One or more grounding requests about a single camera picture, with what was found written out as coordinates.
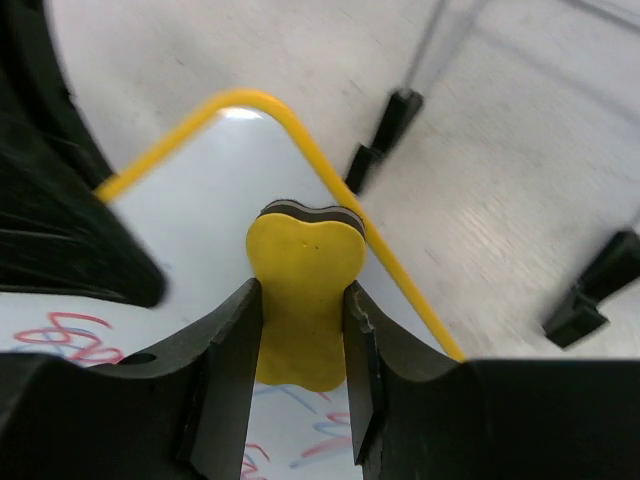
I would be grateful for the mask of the yellow framed small whiteboard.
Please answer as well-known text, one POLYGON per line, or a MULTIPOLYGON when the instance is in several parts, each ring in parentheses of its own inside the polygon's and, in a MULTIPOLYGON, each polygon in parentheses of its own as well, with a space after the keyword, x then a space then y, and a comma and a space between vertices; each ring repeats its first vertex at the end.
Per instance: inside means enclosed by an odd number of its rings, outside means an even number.
MULTIPOLYGON (((306 127, 282 102, 241 90, 207 102, 162 147, 123 171, 110 207, 148 247, 167 279, 158 307, 80 296, 1 292, 1 352, 48 353, 82 367, 124 358, 218 307, 252 276, 245 237, 269 202, 361 206, 306 127)), ((367 224, 369 251, 358 279, 384 313, 441 353, 462 354, 395 254, 367 224)), ((347 393, 258 385, 242 475, 214 479, 362 479, 346 439, 347 393)), ((1 479, 125 479, 89 461, 81 447, 106 440, 71 410, 43 453, 2 466, 1 479)))

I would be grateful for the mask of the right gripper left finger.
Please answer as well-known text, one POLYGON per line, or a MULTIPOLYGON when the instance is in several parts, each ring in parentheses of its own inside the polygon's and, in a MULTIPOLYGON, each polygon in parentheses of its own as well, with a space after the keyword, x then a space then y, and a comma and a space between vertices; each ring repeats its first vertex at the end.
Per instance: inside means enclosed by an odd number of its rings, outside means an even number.
POLYGON ((5 479, 236 479, 262 331, 261 288, 115 365, 1 357, 5 479))

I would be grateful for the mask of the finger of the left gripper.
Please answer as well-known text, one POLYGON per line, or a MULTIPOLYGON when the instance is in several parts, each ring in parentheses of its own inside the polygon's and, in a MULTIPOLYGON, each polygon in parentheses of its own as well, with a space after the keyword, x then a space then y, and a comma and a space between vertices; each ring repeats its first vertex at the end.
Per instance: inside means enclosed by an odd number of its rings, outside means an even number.
POLYGON ((112 173, 72 103, 43 2, 2 2, 2 291, 161 302, 164 275, 94 193, 112 173))

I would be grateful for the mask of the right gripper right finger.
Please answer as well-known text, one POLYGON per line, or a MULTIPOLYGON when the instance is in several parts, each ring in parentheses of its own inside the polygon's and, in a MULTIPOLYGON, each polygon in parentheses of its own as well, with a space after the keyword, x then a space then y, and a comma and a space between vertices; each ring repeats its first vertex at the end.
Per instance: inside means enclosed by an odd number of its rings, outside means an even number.
POLYGON ((458 362, 344 295, 354 461, 367 479, 635 479, 635 360, 458 362))

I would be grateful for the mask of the yellow bone-shaped eraser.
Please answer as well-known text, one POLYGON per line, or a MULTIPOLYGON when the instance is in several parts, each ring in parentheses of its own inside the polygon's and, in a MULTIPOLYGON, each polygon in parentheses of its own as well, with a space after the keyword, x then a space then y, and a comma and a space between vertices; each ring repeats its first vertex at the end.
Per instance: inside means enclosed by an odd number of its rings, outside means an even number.
POLYGON ((249 227, 246 251, 262 293, 257 380, 336 389, 346 378, 344 293, 367 256, 363 220, 341 206, 275 200, 249 227))

